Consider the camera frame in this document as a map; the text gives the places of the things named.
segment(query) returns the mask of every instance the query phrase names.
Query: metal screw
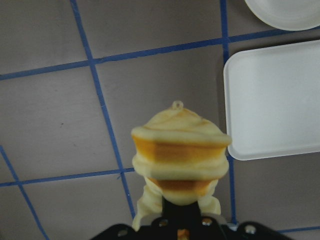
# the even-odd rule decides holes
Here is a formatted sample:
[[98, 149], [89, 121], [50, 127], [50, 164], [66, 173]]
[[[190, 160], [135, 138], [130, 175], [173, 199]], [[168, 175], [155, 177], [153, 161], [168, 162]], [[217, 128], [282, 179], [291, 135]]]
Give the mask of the metal screw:
[[209, 217], [204, 217], [202, 219], [202, 225], [203, 226], [210, 226], [212, 224], [212, 219]]
[[124, 237], [128, 234], [128, 229], [122, 229], [118, 231], [118, 238]]
[[244, 227], [244, 231], [247, 233], [247, 234], [255, 234], [257, 229], [255, 226], [253, 225], [247, 225]]
[[159, 221], [159, 227], [164, 227], [168, 225], [168, 220], [167, 219], [161, 219]]

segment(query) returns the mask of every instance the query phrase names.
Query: cream-colored foam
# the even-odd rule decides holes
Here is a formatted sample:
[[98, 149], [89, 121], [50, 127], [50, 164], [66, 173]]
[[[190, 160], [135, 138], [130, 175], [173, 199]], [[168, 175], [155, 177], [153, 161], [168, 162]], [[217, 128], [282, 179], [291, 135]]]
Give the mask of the cream-colored foam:
[[[135, 127], [131, 135], [137, 151], [132, 163], [146, 181], [133, 220], [136, 231], [144, 216], [162, 211], [162, 197], [180, 206], [197, 201], [201, 212], [221, 213], [220, 203], [212, 195], [218, 179], [229, 168], [225, 156], [231, 143], [228, 135], [209, 120], [183, 108], [181, 101], [175, 101], [144, 126]], [[181, 184], [175, 189], [168, 187], [170, 181], [196, 184], [186, 184], [187, 189], [182, 189]]]

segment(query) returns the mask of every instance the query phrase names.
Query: tile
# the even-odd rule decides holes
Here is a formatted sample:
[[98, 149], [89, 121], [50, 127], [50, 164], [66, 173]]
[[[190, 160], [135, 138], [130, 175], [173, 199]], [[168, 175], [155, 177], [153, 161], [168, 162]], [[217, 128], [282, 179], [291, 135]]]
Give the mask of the tile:
[[220, 2], [78, 0], [94, 58], [220, 38]]
[[7, 182], [14, 182], [15, 179], [12, 177], [12, 174], [3, 158], [0, 154], [0, 184]]
[[87, 59], [69, 1], [1, 1], [0, 32], [0, 74]]
[[294, 231], [283, 233], [293, 240], [315, 240], [320, 239], [320, 230]]
[[229, 36], [275, 29], [257, 18], [245, 1], [226, 0], [226, 7]]
[[0, 239], [44, 240], [18, 186], [0, 187]]
[[0, 81], [0, 143], [20, 180], [117, 169], [88, 67]]
[[299, 42], [307, 42], [318, 40], [320, 38], [320, 29], [311, 29], [306, 31], [296, 31], [292, 33], [270, 36], [264, 38], [256, 38], [252, 40], [245, 40], [233, 42], [229, 44], [230, 56], [245, 50], [273, 47], [285, 44], [294, 44]]
[[[137, 201], [144, 193], [144, 186], [146, 182], [143, 176], [138, 175], [136, 172], [126, 172], [126, 180], [128, 183], [130, 196], [134, 206], [134, 211], [137, 213]], [[229, 187], [229, 174], [226, 174], [219, 180], [218, 185], [215, 187], [213, 194], [219, 199], [221, 205], [221, 215], [227, 220], [231, 221], [231, 205], [230, 205], [230, 187]]]
[[97, 72], [125, 168], [136, 153], [131, 129], [181, 100], [219, 126], [223, 90], [220, 45], [97, 65]]
[[237, 220], [275, 230], [319, 225], [320, 153], [234, 163]]
[[131, 224], [118, 174], [25, 185], [50, 240], [88, 240], [114, 224]]

